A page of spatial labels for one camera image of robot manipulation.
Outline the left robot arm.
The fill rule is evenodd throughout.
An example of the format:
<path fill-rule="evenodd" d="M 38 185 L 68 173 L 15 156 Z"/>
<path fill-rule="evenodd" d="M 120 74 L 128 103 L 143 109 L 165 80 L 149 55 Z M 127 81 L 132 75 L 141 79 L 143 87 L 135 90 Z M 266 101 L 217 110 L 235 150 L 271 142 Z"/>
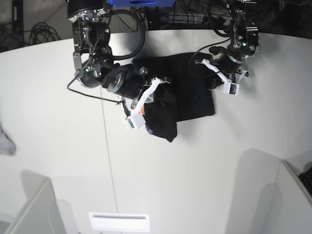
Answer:
<path fill-rule="evenodd" d="M 222 85 L 227 94 L 237 95 L 239 82 L 249 76 L 246 60 L 260 52 L 258 2 L 255 0 L 230 0 L 227 5 L 231 16 L 230 24 L 219 31 L 212 16 L 216 2 L 207 4 L 207 17 L 211 29 L 222 42 L 206 45 L 190 58 L 189 66 L 204 65 L 210 74 L 203 77 L 207 89 Z"/>

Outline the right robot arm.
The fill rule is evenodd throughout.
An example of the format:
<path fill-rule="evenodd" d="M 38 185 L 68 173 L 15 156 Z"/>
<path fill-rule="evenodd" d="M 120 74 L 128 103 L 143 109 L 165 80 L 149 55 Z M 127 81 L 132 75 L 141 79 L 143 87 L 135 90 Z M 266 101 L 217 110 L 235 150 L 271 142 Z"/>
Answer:
<path fill-rule="evenodd" d="M 122 105 L 127 116 L 157 103 L 176 104 L 171 78 L 161 71 L 160 58 L 137 58 L 146 41 L 142 20 L 129 10 L 113 10 L 102 0 L 69 0 L 68 19 L 72 22 L 75 77 L 86 88 L 101 87 L 118 95 L 113 103 Z M 113 54 L 109 45 L 112 17 L 128 15 L 139 28 L 138 46 L 123 56 Z"/>

